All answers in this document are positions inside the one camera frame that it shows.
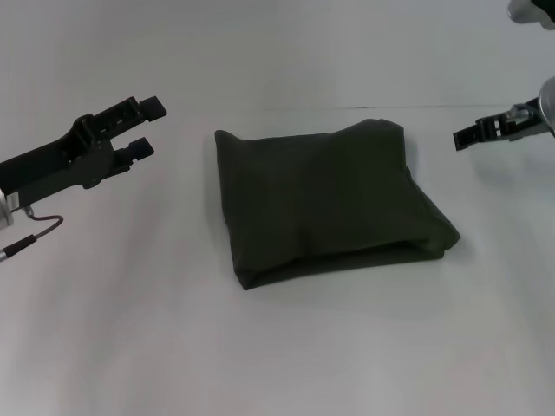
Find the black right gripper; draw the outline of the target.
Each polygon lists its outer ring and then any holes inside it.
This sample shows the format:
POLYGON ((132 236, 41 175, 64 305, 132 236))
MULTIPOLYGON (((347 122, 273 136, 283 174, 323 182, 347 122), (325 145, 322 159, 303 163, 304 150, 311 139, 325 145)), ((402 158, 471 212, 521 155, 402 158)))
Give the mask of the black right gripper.
POLYGON ((520 140, 545 132, 545 123, 539 111, 539 99, 514 105, 499 119, 486 117, 458 132, 453 133, 457 152, 479 143, 498 140, 520 140))

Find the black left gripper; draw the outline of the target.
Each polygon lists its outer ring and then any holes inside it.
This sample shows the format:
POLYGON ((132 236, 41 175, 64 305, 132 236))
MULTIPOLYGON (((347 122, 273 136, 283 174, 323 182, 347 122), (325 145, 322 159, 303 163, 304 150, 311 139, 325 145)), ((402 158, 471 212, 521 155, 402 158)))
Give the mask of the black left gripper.
POLYGON ((154 154, 146 138, 114 150, 111 139, 167 115, 156 97, 130 97, 97 114, 78 118, 59 140, 4 161, 1 190, 16 193, 21 205, 35 202, 72 186, 89 189, 104 179, 128 172, 135 161, 154 154))

